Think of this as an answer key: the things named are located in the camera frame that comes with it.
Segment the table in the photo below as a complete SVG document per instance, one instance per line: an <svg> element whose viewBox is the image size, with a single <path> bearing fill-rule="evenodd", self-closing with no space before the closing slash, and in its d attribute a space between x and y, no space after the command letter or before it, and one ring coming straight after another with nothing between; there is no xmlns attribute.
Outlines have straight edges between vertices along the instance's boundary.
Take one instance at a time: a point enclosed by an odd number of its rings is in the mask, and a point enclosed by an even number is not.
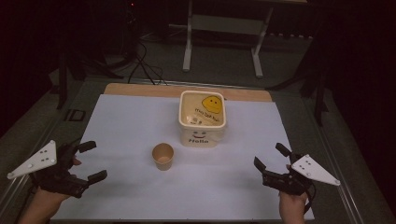
<svg viewBox="0 0 396 224"><path fill-rule="evenodd" d="M264 40L269 22L271 20L274 7L269 7L265 19L263 21L215 17L207 15L198 15L192 12L192 2L189 0L189 12L187 20L187 44L184 53L183 71L190 71L191 65L191 33L192 30L206 30L244 35L257 35L258 41L254 48L251 49L251 56L253 60L256 77L262 78L262 65L260 62L259 52L262 48L262 41ZM306 0L278 0L278 2L294 2L306 3Z"/></svg>
<svg viewBox="0 0 396 224"><path fill-rule="evenodd" d="M177 97L184 90L217 91L227 99L228 126L216 147L180 144ZM263 124L262 129L254 129ZM78 154L83 163L71 173L83 177L107 169L108 177L90 186L81 199L65 201L53 219L280 219L278 192L262 185L253 165L257 156L268 169L287 172L288 159L275 150L275 144L290 145L267 91L109 84L81 142L90 140L97 148ZM150 157L161 142L175 150L173 165L165 172ZM311 210L305 218L314 218Z"/></svg>

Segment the white desk leg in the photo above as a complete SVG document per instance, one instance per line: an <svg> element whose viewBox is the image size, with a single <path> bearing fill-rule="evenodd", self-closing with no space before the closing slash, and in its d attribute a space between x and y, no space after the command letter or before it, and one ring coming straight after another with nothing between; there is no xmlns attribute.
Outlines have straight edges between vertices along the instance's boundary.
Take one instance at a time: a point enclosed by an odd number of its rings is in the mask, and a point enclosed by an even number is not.
<svg viewBox="0 0 396 224"><path fill-rule="evenodd" d="M190 71L190 63L191 63L191 20L192 20L192 0L189 1L189 17L187 19L187 44L186 51L184 52L184 61L183 61L183 72Z"/></svg>
<svg viewBox="0 0 396 224"><path fill-rule="evenodd" d="M253 58L253 65L254 65L254 71L256 72L256 77L262 78L262 65L260 63L260 58L259 58L259 52L260 48L262 47L262 41L264 40L265 33L268 28L268 24L270 22L272 13L274 11L273 7L270 7L268 9L267 17L265 18L265 22L262 23L262 30L260 31L260 36L259 36L259 41L256 45L255 48L251 49L251 56Z"/></svg>

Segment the dark background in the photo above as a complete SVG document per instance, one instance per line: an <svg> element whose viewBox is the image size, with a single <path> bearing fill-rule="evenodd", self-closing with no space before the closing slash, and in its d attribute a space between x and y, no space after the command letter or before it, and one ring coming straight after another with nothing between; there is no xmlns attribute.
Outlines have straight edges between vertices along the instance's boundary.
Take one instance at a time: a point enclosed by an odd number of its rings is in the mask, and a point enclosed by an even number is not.
<svg viewBox="0 0 396 224"><path fill-rule="evenodd" d="M219 11L219 4L225 4L224 1L201 2L196 8L203 12L236 13L241 17L260 17L268 7L255 7L254 13L246 13L252 9L251 5L241 7L240 1L239 5L228 1L230 7ZM50 90L48 73L58 67L60 36L66 34L93 58L98 57L94 52L98 46L119 48L115 40L126 34L122 31L128 21L124 8L130 3L99 0L3 3L0 9L0 136ZM164 38L168 23L186 24L187 1L134 3L137 22L151 26ZM311 3L340 9L280 6L275 11L269 33L283 34L285 38L290 35L314 37L317 44L313 45L315 48L310 50L311 55L307 55L305 63L316 66L313 58L328 60L326 86L332 90L334 101L395 213L396 202L392 198L395 198L396 184L392 180L391 167L396 156L393 88L396 4L392 1Z"/></svg>

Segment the white tabletop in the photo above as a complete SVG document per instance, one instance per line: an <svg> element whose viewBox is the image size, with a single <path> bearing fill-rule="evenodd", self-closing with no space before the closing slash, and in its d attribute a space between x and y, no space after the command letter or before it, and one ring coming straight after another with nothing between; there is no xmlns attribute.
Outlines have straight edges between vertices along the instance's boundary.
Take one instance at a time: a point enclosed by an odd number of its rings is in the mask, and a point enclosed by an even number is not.
<svg viewBox="0 0 396 224"><path fill-rule="evenodd" d="M107 179L80 199L63 203L53 219L145 221L251 221L280 219L278 191L262 185L257 156L276 173L290 147L275 103L226 101L227 129L213 148L183 147L178 98L101 95L81 142L97 148L78 154L72 174L86 178L106 169ZM156 168L151 150L175 150L168 171ZM314 218L309 210L305 218Z"/></svg>

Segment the brown paper cup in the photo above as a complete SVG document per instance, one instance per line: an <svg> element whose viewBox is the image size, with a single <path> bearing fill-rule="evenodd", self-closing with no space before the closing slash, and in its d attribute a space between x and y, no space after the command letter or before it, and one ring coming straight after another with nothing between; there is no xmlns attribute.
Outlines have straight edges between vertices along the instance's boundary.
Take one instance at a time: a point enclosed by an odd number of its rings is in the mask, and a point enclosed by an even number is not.
<svg viewBox="0 0 396 224"><path fill-rule="evenodd" d="M154 149L152 149L152 158L154 159L159 170L169 170L169 168L172 166L173 156L173 148L166 143L160 143Z"/></svg>

